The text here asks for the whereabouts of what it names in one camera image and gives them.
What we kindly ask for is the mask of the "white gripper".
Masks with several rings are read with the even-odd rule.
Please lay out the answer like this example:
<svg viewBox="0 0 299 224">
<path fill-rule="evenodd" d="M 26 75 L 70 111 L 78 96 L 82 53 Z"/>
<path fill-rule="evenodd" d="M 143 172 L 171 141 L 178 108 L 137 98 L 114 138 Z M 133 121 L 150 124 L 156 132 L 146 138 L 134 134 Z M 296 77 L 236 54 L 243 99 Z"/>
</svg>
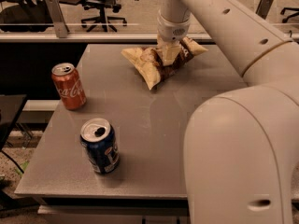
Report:
<svg viewBox="0 0 299 224">
<path fill-rule="evenodd" d="M 183 22 L 169 21 L 158 12 L 156 52 L 162 58 L 163 65 L 171 65 L 180 53 L 179 40 L 186 36 L 190 20 Z"/>
</svg>

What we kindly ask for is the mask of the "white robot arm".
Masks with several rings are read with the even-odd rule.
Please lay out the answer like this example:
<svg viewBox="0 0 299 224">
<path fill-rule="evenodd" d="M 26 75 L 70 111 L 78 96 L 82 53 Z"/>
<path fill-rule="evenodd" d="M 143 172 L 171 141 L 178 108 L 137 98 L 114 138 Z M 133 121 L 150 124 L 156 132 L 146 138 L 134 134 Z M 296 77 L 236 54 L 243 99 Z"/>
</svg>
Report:
<svg viewBox="0 0 299 224">
<path fill-rule="evenodd" d="M 184 174 L 192 224 L 292 224 L 299 156 L 299 45 L 236 0 L 163 0 L 160 39 L 195 17 L 247 86 L 191 115 Z"/>
</svg>

